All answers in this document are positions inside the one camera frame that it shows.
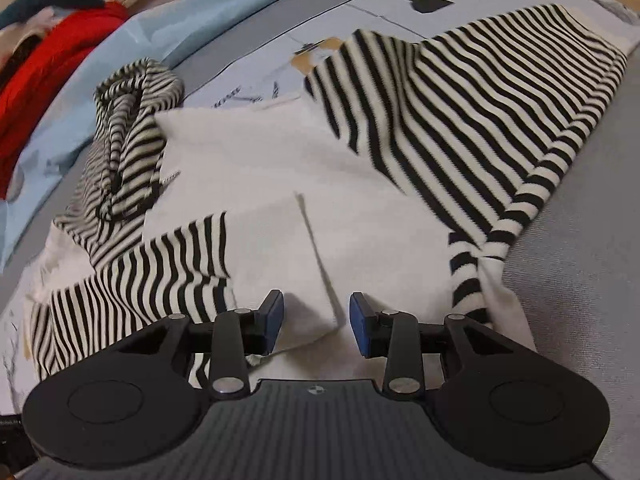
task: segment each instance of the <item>black and white striped fabric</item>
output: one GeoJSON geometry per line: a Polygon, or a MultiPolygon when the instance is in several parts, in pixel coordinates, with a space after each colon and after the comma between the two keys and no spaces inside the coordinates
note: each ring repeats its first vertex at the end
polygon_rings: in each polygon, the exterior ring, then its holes
{"type": "MultiPolygon", "coordinates": [[[[548,5],[417,44],[357,31],[305,87],[337,139],[449,227],[452,304],[485,321],[478,258],[504,258],[598,123],[625,64],[618,49],[548,5]]],[[[87,249],[97,272],[33,310],[41,378],[167,309],[197,322],[235,307],[224,214],[141,243],[137,208],[144,212],[154,196],[164,146],[147,118],[177,104],[182,87],[148,61],[119,79],[127,83],[101,87],[114,98],[98,99],[83,182],[56,220],[87,249]]],[[[207,364],[196,357],[192,384],[204,380],[207,364]]]]}
{"type": "Polygon", "coordinates": [[[183,93],[182,81],[152,59],[124,66],[95,91],[94,142],[66,212],[54,219],[95,269],[142,241],[166,143],[154,114],[177,107],[183,93]]]}
{"type": "Polygon", "coordinates": [[[483,306],[478,258],[504,259],[625,67],[563,7],[541,5],[421,43],[356,31],[305,89],[337,139],[451,229],[452,304],[472,312],[483,306]]]}
{"type": "MultiPolygon", "coordinates": [[[[224,213],[192,222],[128,251],[31,313],[41,380],[169,314],[207,322],[233,305],[225,265],[224,213]]],[[[209,357],[197,355],[192,384],[209,357]]]]}

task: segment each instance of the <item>bed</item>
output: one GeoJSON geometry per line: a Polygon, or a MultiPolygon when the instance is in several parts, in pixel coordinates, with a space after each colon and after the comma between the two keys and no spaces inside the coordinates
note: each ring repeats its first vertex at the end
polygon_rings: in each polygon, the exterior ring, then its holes
{"type": "MultiPolygon", "coordinates": [[[[186,94],[197,98],[196,91],[235,60],[346,1],[279,0],[201,48],[175,72],[186,94]]],[[[612,422],[596,464],[616,480],[636,480],[640,466],[640,346],[635,335],[640,242],[634,236],[639,97],[636,52],[593,138],[509,254],[504,277],[522,302],[538,351],[585,375],[606,395],[612,422]]],[[[42,250],[50,220],[68,203],[83,165],[81,153],[0,276],[0,312],[25,264],[42,250]]]]}

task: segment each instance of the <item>folded cloth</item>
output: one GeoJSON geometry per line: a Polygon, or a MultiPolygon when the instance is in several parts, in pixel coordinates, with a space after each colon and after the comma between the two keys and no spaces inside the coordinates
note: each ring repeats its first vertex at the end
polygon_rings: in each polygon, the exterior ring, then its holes
{"type": "Polygon", "coordinates": [[[305,88],[338,142],[450,229],[455,309],[489,317],[526,344],[524,313],[501,285],[504,258],[600,121],[625,68],[618,47],[548,4],[421,43],[359,30],[305,88]]]}
{"type": "Polygon", "coordinates": [[[33,51],[0,94],[0,199],[40,118],[85,57],[128,18],[120,4],[65,18],[33,51]]]}
{"type": "Polygon", "coordinates": [[[237,305],[257,307],[270,288],[286,294],[287,351],[264,361],[252,376],[381,379],[379,360],[367,362],[359,355],[348,321],[350,295],[362,291],[380,310],[396,308],[423,322],[442,323],[452,305],[449,230],[420,200],[403,195],[335,142],[324,118],[306,101],[283,97],[242,109],[156,115],[167,135],[161,176],[175,171],[180,176],[147,213],[143,237],[158,237],[212,207],[228,210],[226,267],[237,305]],[[325,298],[308,294],[312,274],[298,270],[296,280],[290,278],[291,269],[306,268],[292,236],[255,237],[264,216],[258,220],[247,213],[240,222],[241,211],[260,205],[256,211],[271,207],[274,216],[278,197],[292,192],[308,222],[325,298]],[[236,247],[247,237],[254,240],[253,250],[239,260],[236,247]],[[301,298],[307,309],[287,303],[287,295],[301,298]],[[335,324],[318,314],[331,310],[335,324]],[[308,344],[300,317],[317,317],[318,335],[337,333],[308,344]]]}

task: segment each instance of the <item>clothing pile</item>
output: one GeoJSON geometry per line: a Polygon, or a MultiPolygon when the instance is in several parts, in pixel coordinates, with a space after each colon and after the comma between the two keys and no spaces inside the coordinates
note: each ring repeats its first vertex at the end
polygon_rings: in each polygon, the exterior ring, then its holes
{"type": "Polygon", "coordinates": [[[53,99],[127,18],[102,0],[16,0],[0,13],[0,200],[19,195],[18,158],[53,99]],[[61,19],[54,7],[77,12],[61,19]]]}
{"type": "MultiPolygon", "coordinates": [[[[286,321],[254,378],[379,378],[352,343],[356,290],[422,322],[463,312],[533,348],[504,257],[625,67],[551,4],[421,43],[358,30],[303,91],[242,109],[172,110],[174,75],[124,67],[98,87],[82,179],[36,262],[39,379],[167,314],[208,321],[272,288],[286,321]]],[[[194,358],[191,383],[208,361],[194,358]]]]}
{"type": "MultiPolygon", "coordinates": [[[[79,152],[91,143],[95,132],[93,94],[98,84],[119,67],[144,57],[175,67],[274,1],[176,0],[132,16],[85,59],[51,103],[20,155],[15,174],[23,192],[11,203],[0,200],[0,273],[6,270],[31,219],[70,171],[79,152]]],[[[101,0],[17,0],[0,12],[0,29],[22,23],[46,6],[87,9],[103,5],[101,0]]]]}
{"type": "Polygon", "coordinates": [[[16,163],[53,99],[84,58],[127,18],[123,6],[107,3],[56,23],[49,8],[6,32],[16,37],[16,30],[23,30],[26,36],[17,41],[0,72],[0,200],[11,201],[20,193],[16,163]]]}

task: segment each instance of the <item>red blanket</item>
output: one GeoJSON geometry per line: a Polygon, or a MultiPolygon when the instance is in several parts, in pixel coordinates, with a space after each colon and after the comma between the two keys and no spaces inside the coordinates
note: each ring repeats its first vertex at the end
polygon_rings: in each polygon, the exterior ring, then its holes
{"type": "Polygon", "coordinates": [[[127,9],[107,3],[79,10],[56,26],[0,93],[0,200],[18,157],[60,89],[91,51],[127,21],[127,9]]]}

